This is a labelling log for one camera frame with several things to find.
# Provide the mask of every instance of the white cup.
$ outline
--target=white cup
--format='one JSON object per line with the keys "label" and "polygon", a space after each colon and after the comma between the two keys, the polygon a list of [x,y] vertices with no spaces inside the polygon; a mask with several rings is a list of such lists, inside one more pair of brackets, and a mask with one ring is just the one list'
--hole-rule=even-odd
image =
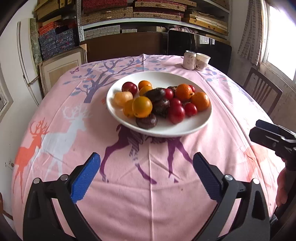
{"label": "white cup", "polygon": [[202,53],[196,54],[196,69],[198,71],[204,71],[210,61],[211,57]]}

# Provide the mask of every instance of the white deer print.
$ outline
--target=white deer print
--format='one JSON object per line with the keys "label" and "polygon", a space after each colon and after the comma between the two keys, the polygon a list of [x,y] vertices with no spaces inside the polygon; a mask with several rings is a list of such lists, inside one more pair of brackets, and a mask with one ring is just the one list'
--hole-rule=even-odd
{"label": "white deer print", "polygon": [[52,156],[51,163],[45,175],[45,180],[54,164],[57,164],[58,166],[59,176],[62,175],[63,156],[70,150],[71,146],[73,145],[76,139],[77,131],[86,131],[83,119],[89,117],[90,115],[87,109],[82,111],[81,107],[81,105],[74,107],[72,109],[71,116],[68,116],[66,113],[68,107],[65,107],[63,109],[64,118],[68,119],[71,123],[66,133],[48,133],[44,136],[38,155],[40,155],[41,153],[47,153]]}

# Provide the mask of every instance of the silver bolt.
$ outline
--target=silver bolt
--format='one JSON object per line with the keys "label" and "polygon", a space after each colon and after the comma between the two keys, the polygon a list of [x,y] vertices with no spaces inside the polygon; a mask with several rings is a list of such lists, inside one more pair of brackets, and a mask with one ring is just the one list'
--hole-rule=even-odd
{"label": "silver bolt", "polygon": [[231,175],[225,175],[225,179],[227,180],[227,181],[232,181],[233,180],[233,177],[231,176]]}
{"label": "silver bolt", "polygon": [[40,178],[35,178],[33,181],[34,184],[38,184],[39,182],[40,182]]}
{"label": "silver bolt", "polygon": [[257,178],[254,178],[254,179],[253,179],[253,183],[255,183],[255,184],[258,185],[258,184],[260,184],[260,181],[259,181]]}
{"label": "silver bolt", "polygon": [[66,180],[68,180],[68,175],[67,174],[64,174],[64,175],[61,175],[61,177],[60,177],[60,179],[62,180],[62,181],[66,181]]}

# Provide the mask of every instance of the cup rim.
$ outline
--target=cup rim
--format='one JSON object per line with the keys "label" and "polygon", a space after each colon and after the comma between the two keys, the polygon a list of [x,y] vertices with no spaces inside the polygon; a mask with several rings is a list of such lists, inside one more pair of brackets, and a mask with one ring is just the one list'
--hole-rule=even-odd
{"label": "cup rim", "polygon": [[210,56],[207,56],[207,55],[205,55],[205,54],[203,54],[203,53],[196,53],[196,55],[200,55],[200,56],[205,57],[205,58],[208,58],[208,59],[211,58]]}

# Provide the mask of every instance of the table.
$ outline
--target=table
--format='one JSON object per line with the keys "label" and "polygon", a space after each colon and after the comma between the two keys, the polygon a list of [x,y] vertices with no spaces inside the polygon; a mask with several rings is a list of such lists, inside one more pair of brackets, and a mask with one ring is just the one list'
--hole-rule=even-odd
{"label": "table", "polygon": [[[258,119],[270,118],[217,69],[186,70],[182,61],[180,56],[143,54],[87,63],[59,79],[29,123],[15,160],[12,212],[21,237],[33,179],[56,180],[93,152],[101,157],[100,170],[77,205],[102,240],[192,240],[217,204],[193,169],[196,152],[237,180],[258,178],[268,211],[274,212],[276,179],[284,163],[248,137]],[[151,70],[188,78],[207,93],[213,113],[206,127],[182,138],[154,138],[111,117],[105,97],[112,83]],[[65,232],[71,234],[54,204]],[[223,234],[237,208],[238,202]]]}

